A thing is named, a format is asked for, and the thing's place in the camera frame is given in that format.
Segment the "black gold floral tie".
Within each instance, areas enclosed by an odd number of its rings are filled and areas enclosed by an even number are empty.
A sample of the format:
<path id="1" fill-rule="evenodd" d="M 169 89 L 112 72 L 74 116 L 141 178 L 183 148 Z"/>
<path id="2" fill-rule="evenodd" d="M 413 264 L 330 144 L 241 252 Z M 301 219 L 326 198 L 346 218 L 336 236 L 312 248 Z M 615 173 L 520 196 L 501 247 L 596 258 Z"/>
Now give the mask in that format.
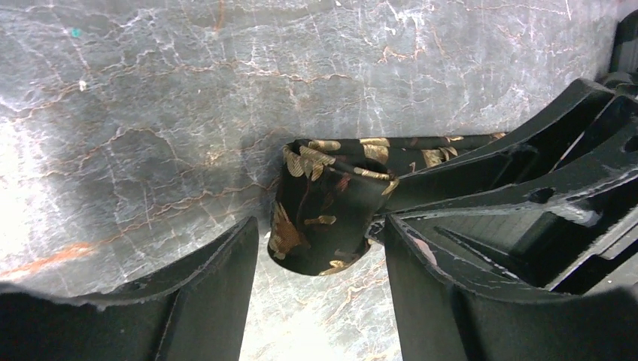
<path id="1" fill-rule="evenodd" d="M 366 232 L 400 177 L 504 136 L 297 139 L 282 148 L 267 251 L 301 275 L 341 272 L 371 247 Z"/>

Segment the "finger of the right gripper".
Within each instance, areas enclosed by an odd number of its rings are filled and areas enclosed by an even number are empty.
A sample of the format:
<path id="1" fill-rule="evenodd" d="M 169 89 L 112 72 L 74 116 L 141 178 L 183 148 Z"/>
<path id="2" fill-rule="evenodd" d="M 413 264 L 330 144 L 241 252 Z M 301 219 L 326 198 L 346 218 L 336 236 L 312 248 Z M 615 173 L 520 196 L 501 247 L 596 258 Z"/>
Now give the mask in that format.
<path id="1" fill-rule="evenodd" d="M 546 290 L 584 294 L 637 281 L 637 102 L 604 110 L 618 131 L 520 184 L 389 212 Z"/>
<path id="2" fill-rule="evenodd" d="M 537 115 L 502 138 L 401 178 L 386 209 L 397 212 L 469 196 L 559 169 L 617 132 L 616 121 L 598 117 L 604 110 L 619 110 L 636 95 L 632 77 L 608 77 L 604 83 L 574 80 Z"/>

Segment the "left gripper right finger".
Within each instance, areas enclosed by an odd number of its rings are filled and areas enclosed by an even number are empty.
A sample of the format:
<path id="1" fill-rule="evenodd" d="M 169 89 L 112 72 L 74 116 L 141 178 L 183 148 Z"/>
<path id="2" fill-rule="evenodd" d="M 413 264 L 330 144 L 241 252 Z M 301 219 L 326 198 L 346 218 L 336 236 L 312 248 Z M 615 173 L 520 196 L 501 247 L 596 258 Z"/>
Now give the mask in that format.
<path id="1" fill-rule="evenodd" d="M 637 289 L 552 293 L 488 271 L 394 216 L 383 229 L 406 360 L 635 360 Z"/>

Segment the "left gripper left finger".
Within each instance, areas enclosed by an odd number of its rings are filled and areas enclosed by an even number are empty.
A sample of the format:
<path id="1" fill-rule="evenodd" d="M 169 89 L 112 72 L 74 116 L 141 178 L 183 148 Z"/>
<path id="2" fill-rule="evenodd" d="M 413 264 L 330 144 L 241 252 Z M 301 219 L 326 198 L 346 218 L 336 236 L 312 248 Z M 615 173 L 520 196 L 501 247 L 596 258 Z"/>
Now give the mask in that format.
<path id="1" fill-rule="evenodd" d="M 237 360 L 259 247 L 246 217 L 204 247 L 111 293 L 1 285 L 3 360 Z"/>

